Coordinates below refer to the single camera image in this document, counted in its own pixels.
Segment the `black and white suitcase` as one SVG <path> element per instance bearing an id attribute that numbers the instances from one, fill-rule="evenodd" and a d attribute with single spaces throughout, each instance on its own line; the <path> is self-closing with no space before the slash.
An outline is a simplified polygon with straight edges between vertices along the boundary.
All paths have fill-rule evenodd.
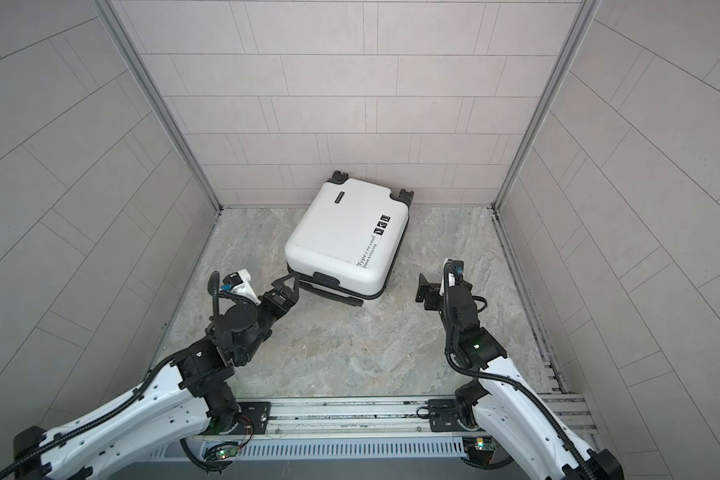
<path id="1" fill-rule="evenodd" d="M 322 185 L 285 245 L 299 286 L 356 307 L 379 304 L 408 226 L 414 193 L 339 170 Z"/>

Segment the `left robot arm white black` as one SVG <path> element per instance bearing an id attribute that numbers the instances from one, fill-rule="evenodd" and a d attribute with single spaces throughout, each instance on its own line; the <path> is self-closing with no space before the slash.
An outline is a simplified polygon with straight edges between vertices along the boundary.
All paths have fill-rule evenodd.
<path id="1" fill-rule="evenodd" d="M 104 406 L 50 430 L 30 427 L 13 440 L 0 479 L 94 479 L 176 440 L 242 427 L 254 432 L 227 381 L 270 338 L 299 300 L 292 272 L 256 294 L 247 271 L 213 272 L 212 314 L 204 336 L 158 362 L 144 380 Z"/>

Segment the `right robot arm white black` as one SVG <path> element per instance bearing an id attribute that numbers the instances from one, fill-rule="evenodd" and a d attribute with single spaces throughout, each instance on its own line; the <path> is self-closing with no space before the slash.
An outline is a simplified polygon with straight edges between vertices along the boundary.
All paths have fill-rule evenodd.
<path id="1" fill-rule="evenodd" d="M 443 279 L 420 275 L 415 301 L 439 314 L 450 368 L 470 381 L 455 393 L 457 418 L 497 440 L 531 479 L 622 479 L 607 449 L 594 450 L 572 431 L 525 381 L 506 349 L 480 324 L 487 300 L 472 293 L 458 262 Z"/>

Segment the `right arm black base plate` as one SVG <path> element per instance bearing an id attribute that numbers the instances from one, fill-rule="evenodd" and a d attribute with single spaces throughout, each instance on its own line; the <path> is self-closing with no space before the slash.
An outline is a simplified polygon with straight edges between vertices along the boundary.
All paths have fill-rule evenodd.
<path id="1" fill-rule="evenodd" d="M 455 398 L 429 399 L 417 415 L 429 422 L 435 433 L 482 432 L 482 429 L 466 413 L 466 407 Z"/>

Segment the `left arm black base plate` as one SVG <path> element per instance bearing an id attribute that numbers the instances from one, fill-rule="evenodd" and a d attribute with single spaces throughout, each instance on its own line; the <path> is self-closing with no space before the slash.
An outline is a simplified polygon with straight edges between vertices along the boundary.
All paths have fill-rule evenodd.
<path id="1" fill-rule="evenodd" d="M 267 431 L 272 403 L 265 401 L 243 401 L 234 422 L 218 435 L 263 435 Z"/>

